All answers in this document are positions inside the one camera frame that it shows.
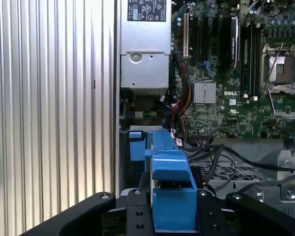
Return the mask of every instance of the ribbed metal side panel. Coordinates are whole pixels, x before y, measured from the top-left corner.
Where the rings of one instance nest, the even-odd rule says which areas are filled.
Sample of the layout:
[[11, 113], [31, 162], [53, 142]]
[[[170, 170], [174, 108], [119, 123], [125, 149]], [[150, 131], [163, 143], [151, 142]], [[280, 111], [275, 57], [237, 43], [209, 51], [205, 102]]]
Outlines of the ribbed metal side panel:
[[194, 103], [215, 104], [216, 103], [216, 83], [211, 83], [211, 82], [195, 83]]
[[113, 191], [114, 2], [0, 0], [1, 236]]

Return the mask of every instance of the blue plastic bracket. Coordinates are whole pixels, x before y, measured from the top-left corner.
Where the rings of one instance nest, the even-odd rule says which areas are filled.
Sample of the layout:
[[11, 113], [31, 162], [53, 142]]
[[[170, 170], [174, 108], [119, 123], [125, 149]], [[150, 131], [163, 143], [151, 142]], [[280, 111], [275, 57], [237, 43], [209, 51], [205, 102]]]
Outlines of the blue plastic bracket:
[[145, 156], [152, 161], [152, 180], [185, 182], [186, 187], [154, 188], [153, 220], [156, 230], [196, 230], [197, 186], [186, 155], [166, 130], [151, 131]]
[[130, 160], [131, 161], [145, 161], [144, 156], [146, 150], [146, 140], [142, 136], [141, 131], [129, 132], [130, 139]]

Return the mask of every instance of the green circuit board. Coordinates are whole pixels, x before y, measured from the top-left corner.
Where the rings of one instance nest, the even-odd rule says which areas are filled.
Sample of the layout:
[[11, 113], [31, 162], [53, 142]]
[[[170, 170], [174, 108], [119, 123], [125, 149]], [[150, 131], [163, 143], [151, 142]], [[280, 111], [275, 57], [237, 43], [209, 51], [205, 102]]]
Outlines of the green circuit board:
[[[249, 8], [249, 1], [242, 1], [240, 11], [240, 27], [246, 27], [251, 24], [262, 24], [260, 29], [260, 51], [258, 54], [262, 56], [264, 45], [268, 44], [272, 48], [278, 48], [284, 45], [284, 48], [290, 48], [295, 45], [295, 3], [293, 10], [286, 11], [275, 18], [268, 17], [262, 14], [259, 10], [251, 14]], [[183, 14], [188, 11], [191, 21], [197, 20], [199, 30], [203, 18], [208, 19], [208, 61], [210, 62], [210, 70], [203, 67], [201, 62], [194, 62], [191, 55], [186, 59], [189, 67], [189, 76], [191, 82], [214, 82], [216, 83], [216, 102], [215, 104], [195, 104], [193, 103], [186, 112], [188, 121], [188, 136], [201, 136], [209, 134], [213, 129], [225, 126], [236, 133], [240, 138], [267, 138], [273, 135], [273, 138], [280, 138], [285, 136], [284, 133], [272, 133], [275, 129], [287, 129], [295, 135], [295, 118], [283, 118], [274, 115], [273, 105], [269, 94], [263, 91], [262, 81], [260, 83], [260, 96], [258, 101], [244, 98], [242, 96], [245, 86], [243, 80], [248, 79], [250, 67], [254, 65], [243, 65], [245, 57], [250, 57], [249, 52], [245, 52], [244, 43], [239, 45], [240, 55], [238, 56], [238, 64], [235, 69], [221, 70], [220, 69], [220, 33], [215, 34], [213, 31], [214, 19], [218, 19], [221, 27], [221, 22], [226, 13], [226, 4], [217, 4], [214, 0], [204, 1], [196, 5], [183, 6], [182, 9], [175, 16], [183, 17]], [[280, 22], [288, 22], [288, 25], [282, 26]], [[174, 50], [179, 49], [180, 38], [176, 37], [178, 26], [176, 21], [173, 21], [173, 32], [175, 32]], [[180, 78], [176, 78], [177, 93], [181, 89]], [[275, 109], [283, 111], [287, 114], [295, 112], [295, 95], [280, 93], [272, 96]], [[229, 132], [220, 132], [216, 137], [228, 137]]]

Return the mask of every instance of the black plastic arm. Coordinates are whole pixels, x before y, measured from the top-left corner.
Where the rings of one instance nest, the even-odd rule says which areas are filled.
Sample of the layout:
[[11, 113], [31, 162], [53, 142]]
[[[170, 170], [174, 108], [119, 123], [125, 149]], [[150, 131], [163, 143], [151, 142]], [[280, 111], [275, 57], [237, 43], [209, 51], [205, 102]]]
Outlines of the black plastic arm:
[[231, 236], [226, 216], [219, 207], [218, 199], [209, 191], [199, 190], [197, 223], [201, 236]]
[[154, 223], [146, 192], [133, 189], [128, 193], [126, 236], [154, 235]]
[[227, 205], [238, 214], [244, 234], [295, 236], [295, 219], [243, 193], [226, 196]]
[[84, 236], [101, 235], [101, 215], [116, 205], [111, 193], [96, 193], [61, 212], [22, 236]]

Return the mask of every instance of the power supply label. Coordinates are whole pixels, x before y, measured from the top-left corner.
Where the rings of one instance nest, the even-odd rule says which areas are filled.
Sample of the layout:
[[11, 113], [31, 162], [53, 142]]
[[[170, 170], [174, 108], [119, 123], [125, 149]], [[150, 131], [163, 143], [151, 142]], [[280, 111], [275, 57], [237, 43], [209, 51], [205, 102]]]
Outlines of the power supply label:
[[128, 0], [128, 21], [166, 21], [167, 0]]

